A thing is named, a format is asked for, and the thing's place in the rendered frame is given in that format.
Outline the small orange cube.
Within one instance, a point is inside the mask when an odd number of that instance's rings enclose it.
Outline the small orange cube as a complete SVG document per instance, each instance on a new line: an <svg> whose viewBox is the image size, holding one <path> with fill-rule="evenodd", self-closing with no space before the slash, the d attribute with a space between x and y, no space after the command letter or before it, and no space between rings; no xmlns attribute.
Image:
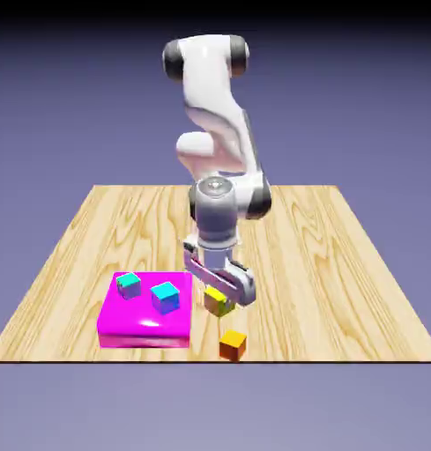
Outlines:
<svg viewBox="0 0 431 451"><path fill-rule="evenodd" d="M219 340L219 356L238 362L246 351L247 336L235 330L227 330Z"/></svg>

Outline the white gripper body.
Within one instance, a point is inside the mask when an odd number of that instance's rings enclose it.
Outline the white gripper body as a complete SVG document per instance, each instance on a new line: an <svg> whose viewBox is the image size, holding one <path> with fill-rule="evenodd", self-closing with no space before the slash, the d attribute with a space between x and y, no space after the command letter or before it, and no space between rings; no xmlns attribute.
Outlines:
<svg viewBox="0 0 431 451"><path fill-rule="evenodd" d="M183 260L186 270L223 293L232 303L245 307L256 300L253 273L233 258L232 248L199 248L185 240Z"/></svg>

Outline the large magenta box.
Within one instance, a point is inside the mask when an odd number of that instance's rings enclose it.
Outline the large magenta box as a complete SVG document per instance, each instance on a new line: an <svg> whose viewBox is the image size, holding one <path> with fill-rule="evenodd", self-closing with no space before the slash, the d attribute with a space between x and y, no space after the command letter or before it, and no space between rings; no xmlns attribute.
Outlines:
<svg viewBox="0 0 431 451"><path fill-rule="evenodd" d="M187 271L144 271L141 294L123 299L117 291L113 274L106 298L96 322L102 348L187 348L189 347L192 314L192 275ZM180 292L180 307L160 314L152 306L151 288L171 282Z"/></svg>

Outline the small yellow cube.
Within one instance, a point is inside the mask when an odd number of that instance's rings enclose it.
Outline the small yellow cube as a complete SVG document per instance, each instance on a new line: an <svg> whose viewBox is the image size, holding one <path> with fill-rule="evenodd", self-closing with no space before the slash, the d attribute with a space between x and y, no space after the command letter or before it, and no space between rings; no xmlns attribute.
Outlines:
<svg viewBox="0 0 431 451"><path fill-rule="evenodd" d="M224 293L207 285L204 289L204 307L211 314L222 317L233 311L235 304Z"/></svg>

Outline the small cyan cube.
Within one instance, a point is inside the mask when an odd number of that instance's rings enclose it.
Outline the small cyan cube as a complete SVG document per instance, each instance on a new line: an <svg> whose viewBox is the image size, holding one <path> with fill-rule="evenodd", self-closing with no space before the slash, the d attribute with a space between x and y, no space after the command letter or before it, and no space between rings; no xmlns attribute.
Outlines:
<svg viewBox="0 0 431 451"><path fill-rule="evenodd" d="M180 307L180 292L171 283L164 282L151 288L152 306L160 314L168 314Z"/></svg>

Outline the small teal cube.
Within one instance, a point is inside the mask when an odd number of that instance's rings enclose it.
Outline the small teal cube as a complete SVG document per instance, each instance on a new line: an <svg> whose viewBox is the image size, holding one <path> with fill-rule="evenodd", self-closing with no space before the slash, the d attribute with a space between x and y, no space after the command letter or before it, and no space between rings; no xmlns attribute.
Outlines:
<svg viewBox="0 0 431 451"><path fill-rule="evenodd" d="M115 281L117 291L123 299L133 299L141 294L141 279L135 273L124 273Z"/></svg>

